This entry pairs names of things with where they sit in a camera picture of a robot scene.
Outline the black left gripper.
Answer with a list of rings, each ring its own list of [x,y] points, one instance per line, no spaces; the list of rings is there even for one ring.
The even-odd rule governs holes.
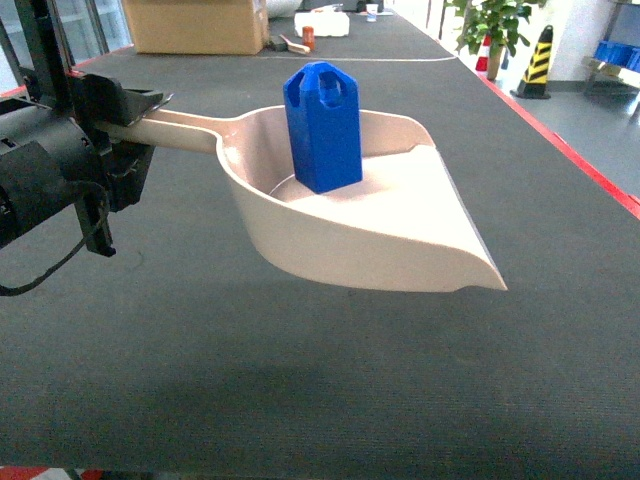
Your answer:
[[[174,96],[156,90],[125,88],[111,77],[78,72],[69,77],[74,113],[97,154],[92,180],[106,193],[89,194],[75,203],[86,247],[105,257],[116,253],[109,213],[140,201],[155,148],[112,138],[98,124],[130,126],[166,105]]]

